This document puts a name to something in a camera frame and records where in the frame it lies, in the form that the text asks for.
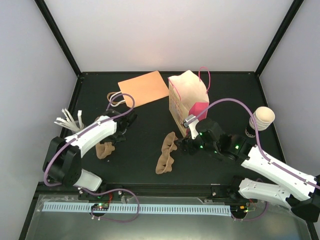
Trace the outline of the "brown pulp cup carriers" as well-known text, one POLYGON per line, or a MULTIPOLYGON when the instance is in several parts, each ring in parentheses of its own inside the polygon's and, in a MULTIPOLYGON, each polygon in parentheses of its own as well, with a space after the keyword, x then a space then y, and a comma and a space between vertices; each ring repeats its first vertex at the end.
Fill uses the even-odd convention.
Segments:
POLYGON ((95 150, 97 158, 102 160, 105 159, 107 156, 111 155, 112 152, 115 150, 115 147, 111 142, 97 143, 95 145, 95 150))

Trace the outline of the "brown pulp cup carrier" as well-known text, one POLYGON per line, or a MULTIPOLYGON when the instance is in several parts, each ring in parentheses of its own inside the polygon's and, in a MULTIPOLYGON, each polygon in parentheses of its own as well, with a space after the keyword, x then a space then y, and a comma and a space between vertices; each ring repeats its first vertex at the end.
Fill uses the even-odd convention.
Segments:
POLYGON ((171 157, 171 152, 176 151, 178 149, 178 147, 175 144, 175 141, 177 139, 178 138, 176 137, 175 132, 168 133, 164 138, 161 147, 161 155, 158 158, 157 165, 155 168, 155 173, 157 175, 172 171, 174 159, 171 157))

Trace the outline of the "cream cakes paper bag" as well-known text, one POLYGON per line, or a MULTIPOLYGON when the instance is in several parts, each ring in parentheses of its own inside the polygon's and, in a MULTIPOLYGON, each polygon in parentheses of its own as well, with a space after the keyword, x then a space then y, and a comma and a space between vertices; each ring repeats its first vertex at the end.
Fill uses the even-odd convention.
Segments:
POLYGON ((187 70, 180 75, 168 77, 169 111, 183 137, 189 133, 189 130, 183 125, 189 115, 199 115, 199 120, 207 117, 207 112, 203 114, 201 112, 210 103, 211 74, 207 75, 208 83, 206 84, 201 79, 202 70, 208 71, 208 68, 200 67, 197 74, 187 70))

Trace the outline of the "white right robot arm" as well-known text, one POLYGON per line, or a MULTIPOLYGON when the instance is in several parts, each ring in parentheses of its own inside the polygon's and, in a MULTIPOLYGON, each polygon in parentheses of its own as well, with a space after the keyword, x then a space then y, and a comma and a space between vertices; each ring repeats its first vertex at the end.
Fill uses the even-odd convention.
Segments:
POLYGON ((204 150, 220 161, 237 164, 272 181, 263 183, 235 176, 227 189, 230 200, 262 200, 282 206, 307 222, 319 220, 319 176, 294 169, 240 135, 225 133, 209 118, 195 122, 187 120, 184 124, 189 133, 174 143, 185 153, 193 155, 204 150))

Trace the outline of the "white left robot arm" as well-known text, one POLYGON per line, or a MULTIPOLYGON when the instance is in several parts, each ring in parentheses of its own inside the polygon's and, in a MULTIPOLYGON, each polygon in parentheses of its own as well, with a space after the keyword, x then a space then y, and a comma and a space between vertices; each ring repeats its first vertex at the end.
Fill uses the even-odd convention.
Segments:
POLYGON ((103 199, 108 192, 107 186, 102 184, 101 177, 83 169, 82 158, 93 147, 100 158, 105 158, 116 143, 126 140, 125 133, 136 118, 132 109, 125 113, 108 109, 79 132, 65 138, 53 138, 43 164, 44 183, 50 187, 63 185, 87 189, 95 199, 103 199))

